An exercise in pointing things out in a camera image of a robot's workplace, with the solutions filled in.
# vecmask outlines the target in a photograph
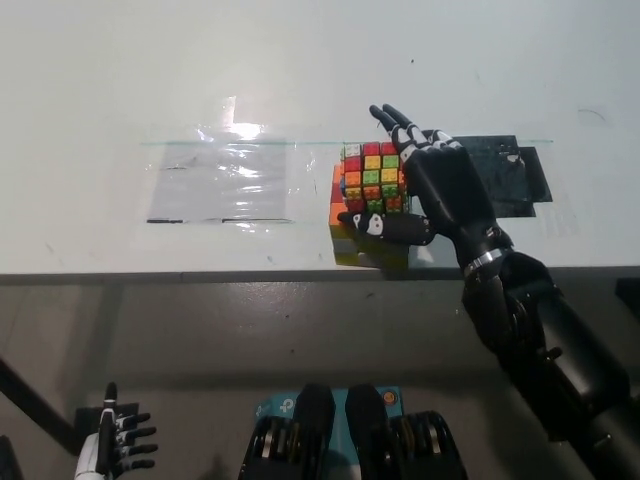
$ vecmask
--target robotic arm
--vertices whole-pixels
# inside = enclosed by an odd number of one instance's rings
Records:
[[[439,130],[421,131],[389,105],[370,112],[391,136],[408,190],[428,217],[421,241],[397,227],[415,223],[407,214],[383,217],[377,236],[418,245],[434,233],[449,238],[480,340],[550,438],[569,441],[595,478],[640,479],[640,406],[630,397],[627,373],[547,268],[513,250],[467,151]],[[366,223],[361,217],[343,213],[340,220],[358,228]]]
[[[148,413],[118,416],[115,412],[117,388],[107,386],[100,427],[87,437],[80,453],[75,480],[114,480],[130,470],[152,468],[153,460],[130,460],[129,457],[155,452],[157,445],[135,445],[136,439],[153,435],[155,427],[138,428],[151,418]]]

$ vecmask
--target metal wrist ring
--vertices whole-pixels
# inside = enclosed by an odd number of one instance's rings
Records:
[[[464,270],[463,270],[464,278],[467,278],[469,275],[471,275],[480,267],[484,267],[485,265],[488,265],[494,260],[497,260],[498,258],[502,257],[508,251],[510,251],[510,249],[494,248],[493,250],[483,253],[478,258],[476,258],[471,263],[469,263],[469,265],[464,267]]]

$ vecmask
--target orange sticker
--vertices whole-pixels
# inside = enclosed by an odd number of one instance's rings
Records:
[[[382,400],[387,407],[391,407],[398,403],[398,396],[396,395],[396,392],[387,390],[382,394]]]
[[[345,172],[344,184],[347,187],[359,187],[361,184],[360,172]]]

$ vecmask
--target plastic sheet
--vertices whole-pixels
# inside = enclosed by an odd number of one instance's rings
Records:
[[[149,223],[285,223],[317,204],[311,148],[263,125],[193,128],[170,141],[157,174]]]

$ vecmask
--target floor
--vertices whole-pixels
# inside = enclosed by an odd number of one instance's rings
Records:
[[[640,385],[640,324],[610,280],[563,284]],[[403,388],[405,411],[447,419],[472,479],[589,478],[549,444],[484,350],[458,282],[0,288],[0,353],[69,418],[107,381],[153,415],[157,467],[139,480],[230,480],[272,392],[320,381]],[[73,478],[75,459],[6,399],[27,480]]]

